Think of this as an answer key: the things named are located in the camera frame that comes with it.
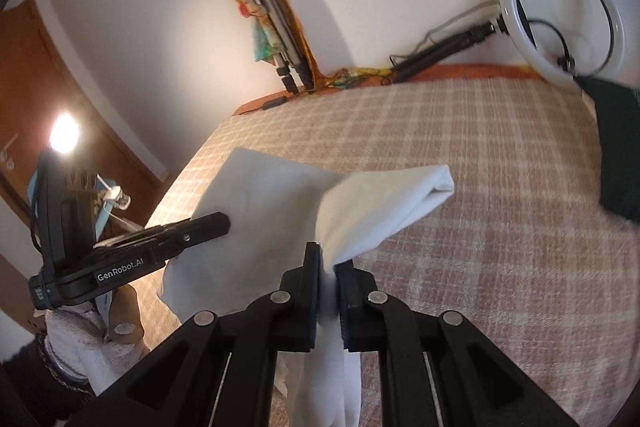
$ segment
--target mattress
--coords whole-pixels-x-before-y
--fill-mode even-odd
[[[585,427],[607,425],[640,378],[640,227],[598,205],[598,134],[578,94],[447,79],[231,117],[149,225],[190,217],[237,146],[343,172],[448,164],[455,195],[356,266],[416,311],[462,312]],[[150,347],[178,327],[160,281],[134,283]],[[360,424],[377,426],[377,358],[363,361]],[[275,396],[271,424],[286,422]]]

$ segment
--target white ring light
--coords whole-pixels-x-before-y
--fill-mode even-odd
[[[620,12],[613,0],[601,0],[609,12],[610,31],[613,38],[612,51],[604,68],[598,72],[602,76],[615,78],[622,68],[622,59],[625,54],[625,34],[622,26]],[[562,71],[556,64],[549,62],[532,44],[525,33],[524,26],[518,17],[516,0],[500,0],[500,10],[507,26],[509,35],[513,39],[518,51],[540,76],[551,84],[565,89],[580,90],[574,82],[573,75]]]

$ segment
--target bed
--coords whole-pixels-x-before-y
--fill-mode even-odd
[[[579,95],[443,78],[233,116],[149,225],[190,217],[237,146],[344,172],[448,164],[455,195],[356,266],[412,309],[462,312],[584,427],[607,426],[638,382],[640,227],[598,205],[598,134]],[[178,327],[161,277],[134,283],[150,347]],[[360,424],[377,426],[377,358],[363,361]],[[271,424],[286,423],[274,393]]]

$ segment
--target round metal pin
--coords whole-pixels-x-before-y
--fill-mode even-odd
[[[388,298],[386,293],[378,291],[371,292],[368,297],[369,302],[373,302],[373,304],[384,304]]]
[[[442,320],[449,326],[459,326],[462,324],[462,319],[462,315],[454,311],[444,312],[444,315],[442,316]]]
[[[193,322],[199,326],[209,326],[215,318],[216,316],[213,313],[203,310],[193,315]]]
[[[284,290],[277,290],[271,294],[271,300],[276,304],[284,304],[285,302],[289,302],[290,298],[291,295],[289,295],[289,292],[286,292]]]

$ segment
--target bright light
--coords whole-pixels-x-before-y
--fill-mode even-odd
[[[49,143],[52,149],[65,154],[73,150],[76,146],[79,135],[80,130],[78,129],[76,120],[66,112],[65,114],[61,114],[56,120],[56,123],[53,124],[53,129],[49,136]]]

